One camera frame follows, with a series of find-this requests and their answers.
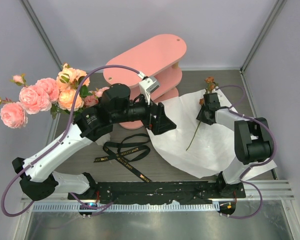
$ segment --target black ribbon with gold text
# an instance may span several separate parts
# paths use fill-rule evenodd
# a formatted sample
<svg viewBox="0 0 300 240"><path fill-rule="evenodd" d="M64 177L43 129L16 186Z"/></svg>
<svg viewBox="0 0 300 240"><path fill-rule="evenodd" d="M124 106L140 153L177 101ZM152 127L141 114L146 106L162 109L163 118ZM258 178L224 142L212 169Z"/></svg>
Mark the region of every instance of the black ribbon with gold text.
<svg viewBox="0 0 300 240"><path fill-rule="evenodd" d="M146 137L148 138L147 141L143 141L143 142L129 142L129 143L124 143L124 141L134 138L134 137ZM122 142L118 143L118 142L112 142L112 141L107 141L104 145L103 145L103 151L105 151L107 154L109 154L109 156L103 156L103 157L96 157L94 159L94 163L102 163L102 162L106 162L109 160L117 160L120 164L122 164L126 169L128 169L130 172L132 172L134 175L136 175L138 178L140 178L142 181L144 182L152 182L148 177L146 177L144 174L142 174L139 170L137 170L136 168L134 168L133 166L131 166L129 164L129 162L135 162L138 161L140 159L143 159L145 156L147 156L150 153L150 147L148 147L147 144L150 142L150 137L147 134L144 133L139 133L139 134L134 134L132 136L128 136L125 139L122 140ZM113 151L111 151L109 148L117 148L117 153L114 153ZM129 150L126 151L121 151L121 149L124 148L131 148ZM141 154L139 154L138 156L136 156L135 158L129 160L127 158L125 158L124 156L133 154L133 153L137 153L140 151L144 151Z"/></svg>

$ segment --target white paper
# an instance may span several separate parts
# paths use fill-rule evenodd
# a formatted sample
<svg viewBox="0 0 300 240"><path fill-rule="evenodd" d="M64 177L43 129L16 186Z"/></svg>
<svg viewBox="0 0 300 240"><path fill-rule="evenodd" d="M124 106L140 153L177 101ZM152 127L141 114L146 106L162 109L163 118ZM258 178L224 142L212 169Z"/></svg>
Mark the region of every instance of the white paper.
<svg viewBox="0 0 300 240"><path fill-rule="evenodd" d="M189 150L186 151L199 123L196 117L201 108L199 99L204 93L205 90L200 90L163 101L165 113L176 124L176 129L161 135L153 135L148 130L155 150L168 163L197 178L218 174L235 157L234 132L220 124L208 125L202 122ZM221 90L217 93L221 106L229 107L231 103ZM259 167L249 173L249 178L260 174L257 168ZM266 165L261 172L267 170L269 169Z"/></svg>

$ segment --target white cable tray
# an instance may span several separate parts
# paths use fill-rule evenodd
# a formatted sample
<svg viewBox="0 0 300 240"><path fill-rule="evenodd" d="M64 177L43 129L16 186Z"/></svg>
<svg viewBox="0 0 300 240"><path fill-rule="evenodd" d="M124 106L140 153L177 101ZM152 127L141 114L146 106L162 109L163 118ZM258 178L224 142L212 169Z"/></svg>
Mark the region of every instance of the white cable tray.
<svg viewBox="0 0 300 240"><path fill-rule="evenodd" d="M33 206L33 212L98 212L100 209L80 209L78 202L36 202ZM114 204L106 212L193 212L193 211L218 211L220 210L219 202L212 204L193 204L180 205L178 202L163 205L122 205Z"/></svg>

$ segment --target black metal base plate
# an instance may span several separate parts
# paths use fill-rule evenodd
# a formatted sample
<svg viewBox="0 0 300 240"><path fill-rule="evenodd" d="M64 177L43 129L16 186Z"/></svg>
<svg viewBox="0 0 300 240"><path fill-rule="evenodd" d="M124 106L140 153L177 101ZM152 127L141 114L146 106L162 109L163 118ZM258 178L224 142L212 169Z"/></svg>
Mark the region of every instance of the black metal base plate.
<svg viewBox="0 0 300 240"><path fill-rule="evenodd" d="M242 183L231 185L237 198L245 198ZM173 200L181 205L210 204L209 199L233 199L233 191L220 192L215 182L207 181L160 181L160 182L98 182L101 204L170 204Z"/></svg>

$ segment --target pink wooden stand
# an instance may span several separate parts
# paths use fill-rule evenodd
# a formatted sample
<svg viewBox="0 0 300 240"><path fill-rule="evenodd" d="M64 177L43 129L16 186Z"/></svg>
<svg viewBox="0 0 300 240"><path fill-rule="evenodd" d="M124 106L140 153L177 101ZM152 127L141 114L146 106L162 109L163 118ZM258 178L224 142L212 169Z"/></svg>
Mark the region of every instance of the pink wooden stand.
<svg viewBox="0 0 300 240"><path fill-rule="evenodd" d="M182 71L178 62L186 50L187 45L180 37L160 34L116 56L107 65L125 65L147 76L154 76L160 82L160 87L151 94L151 99L158 103L179 96L176 86L181 81ZM141 79L132 71L107 68L103 71L103 76L110 85L121 83L130 87L132 100L140 94L138 83ZM120 125L126 129L138 129L142 123L134 121Z"/></svg>

